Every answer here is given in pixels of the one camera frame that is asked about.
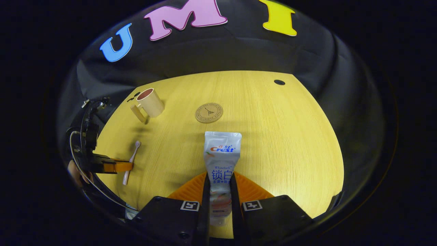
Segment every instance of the yellow table surface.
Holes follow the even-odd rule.
[[[274,80],[282,80],[278,85]],[[154,88],[165,110],[141,123],[130,110],[135,93]],[[136,88],[106,123],[94,153],[129,160],[141,141],[128,185],[124,173],[98,174],[115,194],[141,210],[152,197],[167,197],[205,172],[205,131],[239,132],[235,171],[274,196],[289,195],[309,216],[324,213],[343,186],[343,159],[322,109],[291,74],[220,71],[165,79]],[[222,117],[200,123],[196,109],[208,102]],[[233,238],[232,218],[210,236]]]

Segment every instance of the coaster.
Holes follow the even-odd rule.
[[[211,123],[220,119],[222,114],[223,108],[219,104],[207,103],[196,110],[195,117],[198,122]]]

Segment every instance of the pink letter m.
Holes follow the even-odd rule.
[[[221,16],[215,0],[188,0],[182,9],[164,6],[144,16],[145,19],[150,19],[152,26],[153,34],[150,40],[162,39],[171,33],[171,29],[164,26],[164,21],[178,30],[183,30],[191,13],[194,13],[194,20],[191,22],[194,27],[215,26],[228,22],[226,17]]]

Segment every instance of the toothbrush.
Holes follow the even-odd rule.
[[[136,146],[136,149],[135,149],[135,152],[134,152],[134,154],[132,155],[132,157],[131,157],[131,159],[129,160],[129,162],[134,162],[134,159],[135,159],[135,155],[136,155],[136,151],[138,150],[138,148],[139,148],[139,146],[141,145],[141,142],[140,141],[136,141],[135,142],[135,146]],[[129,179],[129,173],[130,173],[131,171],[126,171],[125,172],[125,176],[123,177],[123,184],[124,185],[127,185],[128,184],[128,179]]]

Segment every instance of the cream mug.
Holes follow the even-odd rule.
[[[164,111],[164,104],[153,88],[141,92],[136,100],[138,106],[132,105],[131,110],[141,122],[146,121],[146,118],[140,112],[141,108],[152,118],[157,117]]]

